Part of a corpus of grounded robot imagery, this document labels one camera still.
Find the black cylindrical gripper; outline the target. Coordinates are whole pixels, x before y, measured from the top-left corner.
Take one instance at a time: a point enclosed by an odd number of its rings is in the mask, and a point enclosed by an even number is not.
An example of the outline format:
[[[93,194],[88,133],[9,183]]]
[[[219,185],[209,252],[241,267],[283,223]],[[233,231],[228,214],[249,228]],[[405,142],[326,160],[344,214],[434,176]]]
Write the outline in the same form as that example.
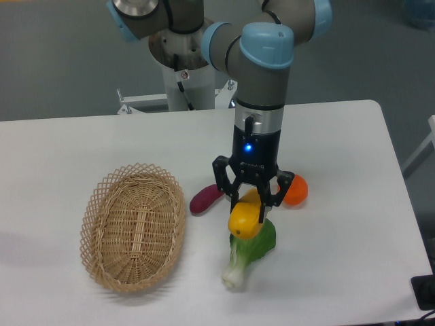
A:
[[[212,163],[217,188],[230,201],[230,212],[239,202],[242,183],[255,185],[260,196],[258,223],[264,223],[267,213],[280,206],[294,180],[295,174],[278,169],[277,156],[281,131],[271,134],[251,134],[234,126],[232,155],[218,156]],[[228,178],[227,167],[234,173],[234,181]],[[280,190],[271,193],[270,180],[276,177]]]

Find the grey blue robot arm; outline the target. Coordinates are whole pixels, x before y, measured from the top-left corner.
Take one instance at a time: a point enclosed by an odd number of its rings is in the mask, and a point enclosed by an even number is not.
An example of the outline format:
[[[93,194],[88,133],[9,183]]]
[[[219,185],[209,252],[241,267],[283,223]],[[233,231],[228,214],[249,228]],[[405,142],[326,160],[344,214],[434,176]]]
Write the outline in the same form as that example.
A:
[[[328,31],[330,3],[263,1],[260,15],[243,24],[206,19],[202,1],[108,1],[107,9],[126,40],[148,40],[171,111],[214,108],[215,71],[235,81],[232,154],[217,157],[213,171],[232,205],[241,184],[254,186],[263,221],[294,178],[277,164],[294,48]]]

